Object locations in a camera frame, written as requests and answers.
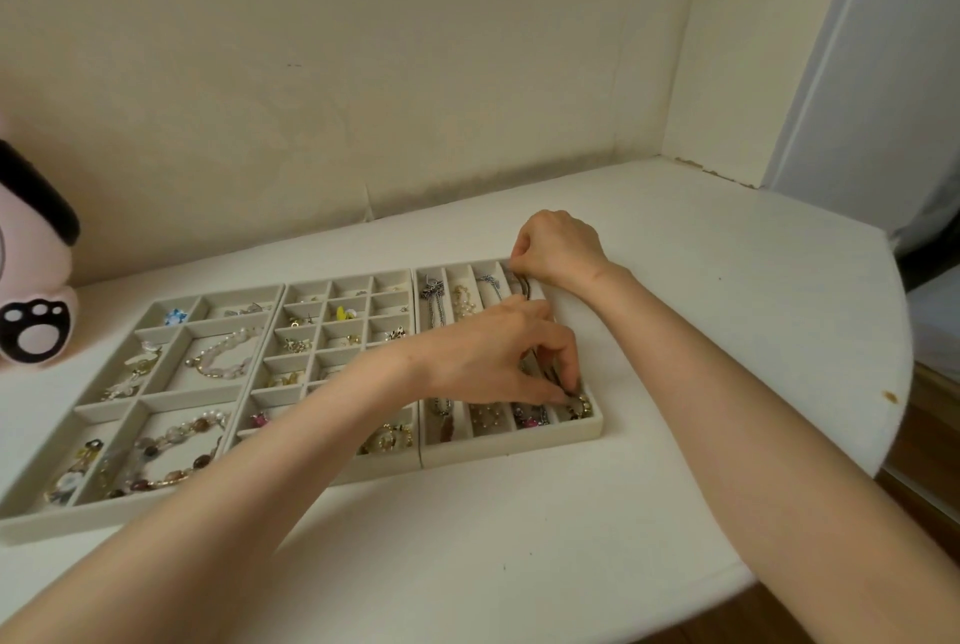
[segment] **jewelry tray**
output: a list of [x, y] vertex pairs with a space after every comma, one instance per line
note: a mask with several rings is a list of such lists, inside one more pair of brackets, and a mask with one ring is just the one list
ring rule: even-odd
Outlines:
[[[476, 278], [485, 277], [480, 282]], [[428, 280], [441, 294], [424, 297]], [[543, 289], [529, 283], [529, 298], [542, 299]], [[388, 337], [414, 334], [438, 323], [456, 323], [465, 311], [479, 312], [522, 292], [522, 283], [494, 261], [402, 269], [367, 275], [318, 279], [212, 292], [159, 300], [140, 317], [74, 406], [54, 428], [20, 475], [0, 497], [0, 541], [18, 544], [85, 530], [120, 525], [140, 515], [175, 484], [109, 499], [122, 487], [125, 464], [138, 454], [135, 443], [144, 437], [160, 439], [164, 430], [195, 422], [204, 412], [229, 415], [223, 429], [211, 427], [164, 448], [143, 468], [143, 477], [160, 481], [165, 475], [190, 469], [198, 456], [214, 460], [258, 432], [254, 415], [275, 419], [300, 403], [368, 349], [390, 343]], [[458, 311], [454, 311], [454, 300]], [[442, 311], [438, 311], [437, 302]], [[431, 315], [429, 304], [433, 303]], [[338, 319], [350, 315], [348, 319]], [[174, 311], [182, 321], [164, 325]], [[185, 364], [242, 328], [257, 333], [213, 360], [229, 367], [249, 359], [246, 373], [236, 378], [209, 378]], [[309, 342], [291, 352], [288, 342]], [[135, 391], [103, 400], [105, 390], [132, 376], [125, 362], [143, 353], [142, 345], [160, 348], [150, 370], [136, 377]], [[543, 376], [528, 354], [524, 371]], [[536, 407], [500, 402], [472, 407], [459, 400], [420, 399], [385, 420], [387, 429], [375, 432], [343, 468], [334, 485], [359, 482], [435, 468], [486, 457], [516, 454], [600, 437], [603, 414], [587, 386], [589, 399], [583, 418], [571, 407]], [[529, 421], [536, 418], [535, 426]], [[442, 440], [446, 432], [449, 440]], [[102, 448], [92, 456], [82, 480], [65, 504], [48, 502], [47, 493], [78, 459], [92, 440]]]

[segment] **tabletop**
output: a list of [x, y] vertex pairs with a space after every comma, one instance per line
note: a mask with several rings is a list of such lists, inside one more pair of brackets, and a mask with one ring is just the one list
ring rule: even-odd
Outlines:
[[[912, 367], [886, 237], [651, 159], [81, 288], [66, 358], [0, 372], [0, 489], [150, 301], [501, 257], [543, 208], [591, 223], [611, 259], [877, 473]], [[274, 557], [237, 642], [626, 642], [753, 581], [610, 333], [575, 298], [552, 299], [603, 437], [330, 488]], [[114, 530], [0, 549], [0, 620]]]

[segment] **forearm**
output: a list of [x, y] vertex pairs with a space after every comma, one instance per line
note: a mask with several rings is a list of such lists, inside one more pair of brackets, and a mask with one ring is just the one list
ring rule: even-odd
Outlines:
[[954, 566], [793, 407], [622, 268], [580, 295], [654, 398], [737, 552], [812, 634], [937, 641], [960, 628]]
[[367, 436], [413, 400], [402, 348], [364, 354], [188, 480], [0, 627], [0, 642], [209, 639]]

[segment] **wall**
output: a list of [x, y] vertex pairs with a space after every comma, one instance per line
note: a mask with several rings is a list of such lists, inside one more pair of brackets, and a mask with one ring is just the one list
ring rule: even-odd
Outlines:
[[663, 153], [760, 186], [831, 0], [693, 0]]
[[798, 92], [771, 189], [901, 235], [960, 204], [957, 0], [839, 0]]
[[78, 283], [657, 153], [690, 0], [0, 0]]

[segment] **silver necklace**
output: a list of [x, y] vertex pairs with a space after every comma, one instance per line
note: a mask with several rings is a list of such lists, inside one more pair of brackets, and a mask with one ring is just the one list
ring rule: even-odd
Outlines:
[[500, 294], [500, 281], [496, 277], [493, 275], [480, 275], [476, 279], [484, 283], [489, 283], [496, 293], [496, 299], [503, 300], [503, 295]]
[[[437, 327], [437, 318], [441, 326], [447, 325], [447, 314], [444, 312], [444, 283], [441, 280], [434, 280], [432, 277], [426, 278], [426, 286], [420, 291], [420, 297], [426, 300], [426, 307], [430, 311], [430, 327]], [[433, 304], [437, 303], [437, 313], [434, 314]], [[450, 442], [453, 439], [453, 402], [450, 399], [433, 399], [433, 413], [438, 417], [443, 417], [443, 424], [439, 430], [439, 440], [441, 443]]]

